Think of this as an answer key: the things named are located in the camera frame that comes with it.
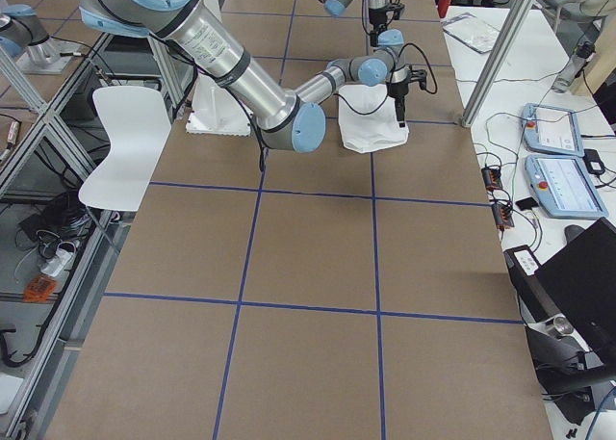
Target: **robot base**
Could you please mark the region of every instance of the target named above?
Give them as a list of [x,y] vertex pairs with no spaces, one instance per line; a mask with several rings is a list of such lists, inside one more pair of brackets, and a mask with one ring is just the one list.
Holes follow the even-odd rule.
[[242,108],[228,91],[221,89],[209,77],[199,76],[186,131],[247,137],[250,126]]
[[[81,44],[74,42],[64,42],[61,40],[56,40],[56,44],[58,46],[58,50],[61,53],[72,53],[76,52],[80,49]],[[17,60],[17,66],[19,70],[24,74],[62,74],[66,66],[70,63],[73,57],[60,57],[55,63],[47,66],[39,66],[32,63],[28,53],[24,53]]]

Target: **cable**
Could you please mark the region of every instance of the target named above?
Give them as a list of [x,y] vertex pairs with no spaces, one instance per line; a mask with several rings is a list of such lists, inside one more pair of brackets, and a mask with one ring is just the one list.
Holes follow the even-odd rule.
[[96,55],[98,57],[98,59],[103,63],[103,65],[105,65],[105,67],[107,67],[107,69],[109,69],[110,74],[112,74],[113,76],[115,76],[116,74],[114,73],[114,70],[109,66],[109,64],[105,61],[105,59],[102,57],[102,55],[98,52],[97,49],[95,49],[94,47],[92,47],[91,45],[88,45],[85,42],[81,42],[80,40],[72,40],[72,39],[63,39],[63,38],[59,38],[58,36],[51,36],[51,39],[55,39],[55,40],[61,40],[62,42],[72,42],[72,43],[79,43],[81,45],[86,46],[87,48],[89,48],[92,53],[94,55]]
[[[497,82],[540,82],[540,81],[543,81],[544,79],[548,79],[549,77],[555,76],[556,74],[560,74],[560,71],[551,72],[550,74],[546,74],[545,76],[540,77],[539,79],[506,79],[506,78],[501,78],[501,79],[497,79],[496,81],[494,81],[493,84],[496,84]],[[478,81],[475,81],[473,79],[456,79],[456,82],[472,82],[472,83],[476,84]]]
[[601,403],[599,403],[599,407],[597,408],[597,411],[595,412],[595,416],[593,416],[593,420],[590,423],[590,427],[588,428],[588,432],[586,432],[586,438],[584,440],[590,440],[590,436],[593,433],[595,424],[597,423],[597,419],[599,419],[599,414],[602,412],[603,407],[607,403],[607,399],[609,399],[610,397],[615,397],[615,396],[616,396],[616,386],[612,387],[612,390],[607,392],[607,394],[605,394],[605,397],[603,397],[603,400],[601,400]]
[[400,54],[402,54],[404,52],[404,49],[406,47],[413,47],[415,48],[418,52],[420,52],[422,54],[423,59],[425,60],[425,64],[427,65],[427,69],[430,71],[430,76],[432,76],[432,82],[434,82],[434,91],[429,91],[427,88],[425,89],[426,92],[428,92],[431,95],[436,95],[439,91],[439,85],[436,82],[436,76],[434,75],[434,71],[432,70],[432,65],[430,64],[429,59],[427,58],[427,56],[425,55],[425,52],[421,49],[421,47],[413,42],[406,42],[404,45],[402,45],[402,49],[400,50]]
[[81,130],[84,134],[92,137],[93,139],[102,142],[102,143],[109,143],[109,140],[107,139],[103,139],[101,137],[97,137],[96,135],[94,135],[92,132],[90,132],[89,130],[87,130],[85,127],[82,127],[80,125],[76,125],[76,124],[67,124],[68,127],[74,127],[77,130]]
[[343,100],[343,101],[346,103],[346,105],[348,106],[348,108],[349,108],[351,111],[353,111],[356,115],[359,115],[359,116],[369,116],[369,115],[373,115],[374,113],[376,113],[378,110],[380,110],[380,109],[382,108],[382,106],[385,104],[385,102],[386,102],[386,101],[387,101],[387,99],[389,98],[389,95],[387,95],[387,94],[386,94],[386,95],[385,95],[385,98],[383,98],[383,101],[381,101],[381,102],[379,103],[379,105],[378,105],[376,108],[374,108],[374,109],[373,109],[373,110],[371,110],[371,111],[367,111],[367,112],[362,113],[361,111],[357,111],[355,108],[353,108],[353,107],[350,105],[350,103],[348,103],[348,100],[347,100],[346,98],[344,98],[342,95],[340,95],[339,93],[334,93],[332,96],[337,96],[338,98],[340,98],[341,100]]
[[9,119],[12,119],[12,120],[14,120],[15,122],[19,122],[19,124],[21,124],[21,121],[20,121],[19,119],[17,119],[16,117],[14,117],[14,116],[5,115],[4,113],[0,113],[0,116],[2,116],[2,117],[8,117]]

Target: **blue tape line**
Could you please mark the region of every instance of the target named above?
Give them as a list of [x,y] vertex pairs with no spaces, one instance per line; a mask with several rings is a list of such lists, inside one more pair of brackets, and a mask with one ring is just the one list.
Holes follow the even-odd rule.
[[387,440],[387,417],[385,411],[385,369],[383,364],[383,323],[381,320],[381,285],[378,269],[378,226],[376,217],[376,177],[374,154],[370,153],[372,182],[372,245],[374,246],[374,292],[376,297],[376,342],[378,349],[378,390],[380,395],[381,440]]
[[282,77],[285,74],[285,67],[287,65],[287,55],[289,55],[289,44],[291,43],[291,31],[293,30],[293,22],[295,19],[296,6],[297,6],[297,0],[293,0],[293,7],[291,8],[291,21],[289,22],[289,31],[287,32],[287,41],[285,42],[285,53],[283,55],[282,66],[280,66],[280,79],[278,79],[278,84],[282,84]]
[[[238,305],[236,300],[224,298],[194,298],[190,296],[162,296],[155,294],[139,294],[139,293],[121,293],[121,292],[106,292],[103,294],[106,298],[140,298],[145,300],[168,300],[177,302],[200,302],[211,303],[217,305]],[[339,308],[339,307],[324,307],[318,305],[299,305],[292,303],[274,303],[274,302],[257,302],[257,301],[242,301],[242,306],[255,308],[280,308],[285,310],[306,310],[314,312],[329,312],[343,313],[353,315],[377,315],[376,310],[362,310],[359,308]],[[419,320],[442,320],[449,322],[471,322],[471,323],[487,323],[487,324],[524,324],[522,321],[501,319],[501,318],[482,318],[482,317],[463,317],[456,315],[435,315],[429,313],[411,313],[411,312],[395,312],[381,310],[381,316],[398,317],[398,318],[414,318]]]
[[222,408],[224,407],[224,396],[226,395],[227,382],[229,380],[229,372],[231,371],[231,359],[233,358],[233,349],[235,347],[235,339],[238,333],[238,324],[240,322],[240,312],[242,311],[242,299],[244,298],[244,287],[246,284],[246,278],[248,275],[248,266],[250,265],[250,254],[252,252],[252,244],[254,242],[254,234],[257,228],[257,219],[259,218],[259,206],[261,205],[261,196],[263,190],[263,184],[265,182],[266,172],[261,173],[261,182],[259,182],[259,193],[257,193],[257,200],[254,204],[254,214],[252,216],[252,226],[250,227],[250,236],[248,238],[248,246],[246,247],[246,257],[244,261],[244,270],[242,272],[242,283],[240,284],[240,292],[238,294],[238,303],[235,309],[235,317],[233,319],[233,328],[231,330],[231,339],[229,341],[229,349],[227,351],[227,360],[224,365],[224,376],[222,378],[222,386],[220,387],[220,397],[218,399],[218,409],[216,413],[216,422],[214,424],[214,432],[212,433],[212,439],[218,439],[218,432],[220,429],[220,420],[222,418]]

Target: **monitor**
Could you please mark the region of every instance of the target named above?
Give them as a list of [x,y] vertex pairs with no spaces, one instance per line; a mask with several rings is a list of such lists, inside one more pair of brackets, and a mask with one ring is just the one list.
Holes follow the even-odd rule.
[[541,285],[605,364],[616,365],[616,228],[599,219],[536,271]]

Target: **grid line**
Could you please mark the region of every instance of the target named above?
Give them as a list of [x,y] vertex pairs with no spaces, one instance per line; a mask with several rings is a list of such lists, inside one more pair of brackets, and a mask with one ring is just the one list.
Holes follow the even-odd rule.
[[[142,294],[142,293],[122,293],[122,292],[106,292],[103,295],[106,298],[134,298],[142,300],[161,300],[172,302],[191,302],[191,303],[208,303],[213,305],[238,305],[236,300],[225,298],[196,298],[190,296],[163,296],[160,294]],[[376,310],[366,310],[361,308],[344,308],[344,307],[326,307],[321,305],[302,305],[295,303],[274,303],[274,302],[257,302],[257,301],[242,301],[242,307],[253,308],[270,308],[281,310],[297,310],[322,313],[337,313],[343,315],[369,315],[376,316]],[[479,324],[524,324],[520,320],[511,320],[507,318],[488,318],[488,317],[467,317],[462,315],[439,315],[433,313],[416,313],[416,312],[397,312],[393,310],[381,310],[381,317],[405,318],[415,320],[435,320],[446,322],[467,322]]]
[[381,320],[381,286],[378,270],[378,223],[376,217],[376,178],[374,153],[370,153],[372,185],[372,245],[374,247],[374,294],[376,298],[376,342],[378,351],[378,392],[380,396],[381,440],[387,440],[387,416],[385,411],[385,369],[383,364],[383,323]]
[[240,284],[240,291],[238,293],[238,300],[236,303],[235,316],[233,319],[233,328],[231,329],[231,338],[229,340],[229,348],[227,350],[227,358],[224,365],[224,374],[222,377],[222,384],[220,386],[220,396],[218,398],[218,409],[216,414],[216,421],[214,424],[214,432],[212,433],[212,439],[218,439],[218,432],[220,429],[220,421],[222,419],[222,409],[224,407],[224,398],[226,395],[227,382],[229,380],[229,374],[231,372],[231,360],[233,358],[233,350],[235,347],[235,340],[238,334],[238,325],[240,323],[240,314],[242,312],[242,300],[244,298],[244,287],[246,284],[246,278],[248,275],[248,266],[250,265],[250,254],[252,252],[252,244],[254,242],[254,234],[257,227],[257,219],[259,218],[259,206],[261,205],[261,196],[263,184],[265,182],[266,172],[261,174],[261,182],[259,183],[259,192],[257,193],[257,199],[254,205],[254,213],[252,215],[252,225],[250,227],[250,236],[248,237],[248,246],[246,247],[246,256],[244,261],[244,270],[242,272],[242,282]]

